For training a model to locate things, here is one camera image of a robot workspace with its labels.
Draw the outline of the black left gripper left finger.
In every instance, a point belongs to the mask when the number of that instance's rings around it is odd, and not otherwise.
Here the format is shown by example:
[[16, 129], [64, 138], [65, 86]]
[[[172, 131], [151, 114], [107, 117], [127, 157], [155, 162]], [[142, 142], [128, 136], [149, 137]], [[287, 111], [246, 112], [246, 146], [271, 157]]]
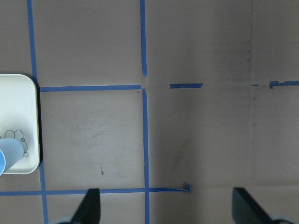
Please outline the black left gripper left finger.
[[89, 189], [71, 218], [71, 224], [99, 224], [100, 213], [100, 190]]

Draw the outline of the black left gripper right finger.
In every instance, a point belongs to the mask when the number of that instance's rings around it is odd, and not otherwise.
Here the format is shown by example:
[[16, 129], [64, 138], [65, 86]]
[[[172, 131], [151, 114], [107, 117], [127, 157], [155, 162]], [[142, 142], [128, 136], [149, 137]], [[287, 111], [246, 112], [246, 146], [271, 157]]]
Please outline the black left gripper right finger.
[[236, 224], [270, 224], [273, 219], [264, 211], [245, 188], [234, 187], [232, 218]]

